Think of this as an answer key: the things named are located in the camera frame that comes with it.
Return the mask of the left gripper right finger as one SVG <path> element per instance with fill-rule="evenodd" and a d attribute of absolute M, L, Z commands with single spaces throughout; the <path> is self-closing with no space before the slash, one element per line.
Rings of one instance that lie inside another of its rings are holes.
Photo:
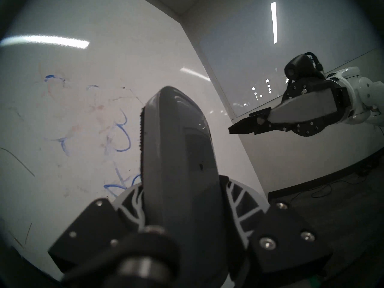
<path fill-rule="evenodd" d="M 316 230 L 284 201 L 219 175 L 228 272 L 235 288 L 280 288 L 321 272 L 333 254 Z"/>

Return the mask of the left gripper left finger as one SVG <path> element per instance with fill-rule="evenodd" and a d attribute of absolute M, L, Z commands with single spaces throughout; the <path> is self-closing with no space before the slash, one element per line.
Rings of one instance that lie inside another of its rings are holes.
<path fill-rule="evenodd" d="M 145 226 L 144 193 L 134 184 L 114 201 L 92 201 L 49 248 L 48 253 L 62 273 L 67 273 L 130 233 Z"/>

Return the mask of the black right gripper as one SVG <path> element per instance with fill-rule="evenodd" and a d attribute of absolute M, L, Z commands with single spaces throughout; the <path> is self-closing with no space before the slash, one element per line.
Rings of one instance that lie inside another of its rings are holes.
<path fill-rule="evenodd" d="M 342 122 L 350 111 L 347 88 L 328 79 L 304 78 L 293 82 L 286 96 L 277 107 L 252 112 L 233 124 L 229 133 L 262 134 L 275 130 L 309 137 Z"/>

